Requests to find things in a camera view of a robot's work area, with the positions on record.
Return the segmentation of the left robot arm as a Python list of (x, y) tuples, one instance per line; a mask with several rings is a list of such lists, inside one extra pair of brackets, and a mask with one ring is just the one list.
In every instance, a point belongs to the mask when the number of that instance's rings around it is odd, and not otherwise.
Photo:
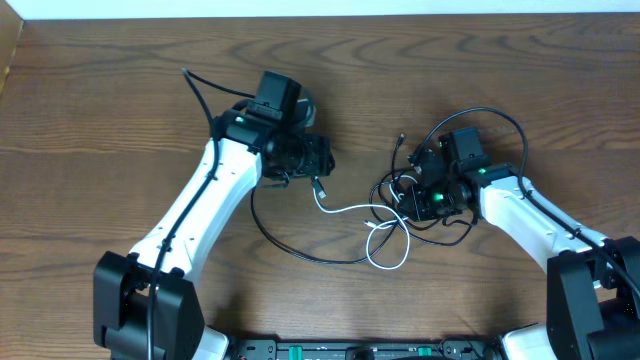
[(93, 339), (115, 359), (222, 359), (229, 338), (208, 328), (196, 287), (236, 207), (263, 178), (276, 187), (327, 176), (328, 138), (307, 133), (316, 107), (295, 80), (267, 71), (256, 93), (205, 114), (198, 167), (158, 224), (127, 255), (106, 252), (93, 273)]

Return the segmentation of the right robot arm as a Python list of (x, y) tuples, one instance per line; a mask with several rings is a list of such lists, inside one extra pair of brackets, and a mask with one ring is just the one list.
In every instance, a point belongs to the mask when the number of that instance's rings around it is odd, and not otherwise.
[(402, 192), (399, 213), (420, 222), (469, 210), (509, 235), (546, 275), (545, 323), (501, 335), (491, 356), (638, 358), (638, 240), (612, 240), (581, 225), (511, 165), (493, 163), (474, 128), (438, 143), (409, 156), (420, 179)]

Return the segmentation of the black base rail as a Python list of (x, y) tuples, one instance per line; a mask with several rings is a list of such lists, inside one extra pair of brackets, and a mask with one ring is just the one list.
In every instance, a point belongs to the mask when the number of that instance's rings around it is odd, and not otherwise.
[(448, 337), (427, 342), (285, 342), (233, 339), (224, 360), (505, 359), (492, 343)]

